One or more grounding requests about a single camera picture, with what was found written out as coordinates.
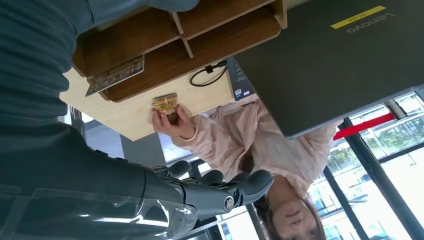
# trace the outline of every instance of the pink shirt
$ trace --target pink shirt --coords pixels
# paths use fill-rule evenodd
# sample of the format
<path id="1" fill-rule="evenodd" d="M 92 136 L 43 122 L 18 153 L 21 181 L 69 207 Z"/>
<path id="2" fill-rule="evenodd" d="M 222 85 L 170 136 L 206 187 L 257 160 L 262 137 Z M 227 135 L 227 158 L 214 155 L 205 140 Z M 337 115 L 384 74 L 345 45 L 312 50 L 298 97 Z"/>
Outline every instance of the pink shirt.
<path id="1" fill-rule="evenodd" d="M 281 175 L 300 196 L 322 173 L 340 121 L 300 136 L 286 139 L 263 103 L 252 95 L 220 106 L 211 118 L 195 116 L 192 138 L 173 138 L 173 143 L 221 171 L 229 181 L 242 171 L 239 163 L 251 147 L 253 171 L 263 169 Z"/>

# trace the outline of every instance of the gray sleeve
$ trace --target gray sleeve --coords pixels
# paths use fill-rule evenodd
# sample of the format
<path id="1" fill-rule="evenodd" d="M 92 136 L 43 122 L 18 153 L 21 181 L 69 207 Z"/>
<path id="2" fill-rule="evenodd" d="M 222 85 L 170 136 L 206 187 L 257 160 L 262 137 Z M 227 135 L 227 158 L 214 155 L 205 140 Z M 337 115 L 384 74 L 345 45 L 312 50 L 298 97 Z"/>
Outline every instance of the gray sleeve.
<path id="1" fill-rule="evenodd" d="M 143 195 L 144 167 L 90 150 L 75 129 L 58 122 L 67 112 L 59 99 L 69 87 L 62 73 L 72 66 L 77 36 L 96 22 L 146 3 L 185 9 L 185 2 L 176 2 L 0 0 L 0 186 L 28 194 L 36 188 L 60 188 Z"/>

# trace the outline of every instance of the black cable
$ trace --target black cable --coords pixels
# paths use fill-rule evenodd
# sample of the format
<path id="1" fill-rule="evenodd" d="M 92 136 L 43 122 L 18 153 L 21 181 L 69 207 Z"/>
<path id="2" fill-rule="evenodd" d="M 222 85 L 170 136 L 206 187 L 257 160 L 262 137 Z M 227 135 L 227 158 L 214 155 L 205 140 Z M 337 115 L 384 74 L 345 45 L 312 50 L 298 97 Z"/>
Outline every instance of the black cable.
<path id="1" fill-rule="evenodd" d="M 193 83 L 193 80 L 195 79 L 195 77 L 197 75 L 199 75 L 200 73 L 207 72 L 208 74 L 210 74 L 214 71 L 215 68 L 220 68 L 220 67 L 223 67 L 223 66 L 225 66 L 224 70 L 221 72 L 221 74 L 219 74 L 219 76 L 215 80 L 210 81 L 208 83 L 204 83 L 204 84 Z M 198 88 L 206 87 L 206 86 L 209 86 L 211 84 L 214 84 L 216 81 L 218 81 L 224 75 L 224 73 L 227 71 L 227 69 L 228 69 L 228 67 L 227 67 L 227 61 L 226 60 L 220 61 L 216 65 L 213 65 L 213 66 L 207 66 L 204 69 L 196 72 L 195 74 L 193 74 L 193 76 L 190 77 L 190 84 L 192 86 L 198 87 Z"/>

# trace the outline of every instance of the reflective plastic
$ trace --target reflective plastic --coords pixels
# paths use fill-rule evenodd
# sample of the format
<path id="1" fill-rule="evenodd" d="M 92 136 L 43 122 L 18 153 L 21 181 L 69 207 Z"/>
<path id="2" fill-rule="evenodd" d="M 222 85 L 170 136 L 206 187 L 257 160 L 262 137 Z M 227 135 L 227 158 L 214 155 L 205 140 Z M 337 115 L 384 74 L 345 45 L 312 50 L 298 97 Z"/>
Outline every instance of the reflective plastic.
<path id="1" fill-rule="evenodd" d="M 0 185 L 2 240 L 172 240 L 197 219 L 195 208 L 158 199 Z"/>

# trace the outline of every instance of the wooden desk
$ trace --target wooden desk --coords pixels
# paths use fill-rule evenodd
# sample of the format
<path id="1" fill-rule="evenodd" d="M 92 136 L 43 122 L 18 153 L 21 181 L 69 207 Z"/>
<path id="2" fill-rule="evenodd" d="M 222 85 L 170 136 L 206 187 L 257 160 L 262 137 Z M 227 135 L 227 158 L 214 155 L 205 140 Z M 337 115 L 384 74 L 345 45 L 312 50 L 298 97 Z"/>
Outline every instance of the wooden desk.
<path id="1" fill-rule="evenodd" d="M 205 82 L 220 72 L 221 69 L 217 68 L 211 74 L 199 74 L 195 81 L 196 83 Z M 64 74 L 69 80 L 69 90 L 63 92 L 60 98 L 65 103 L 135 141 L 154 132 L 151 109 L 152 99 L 155 97 L 177 93 L 178 102 L 184 106 L 189 116 L 199 115 L 234 100 L 228 73 L 207 87 L 191 86 L 189 84 L 191 75 L 167 82 L 122 102 L 113 102 L 104 100 L 98 93 L 86 97 L 85 94 L 89 87 L 86 78 L 71 69 Z"/>

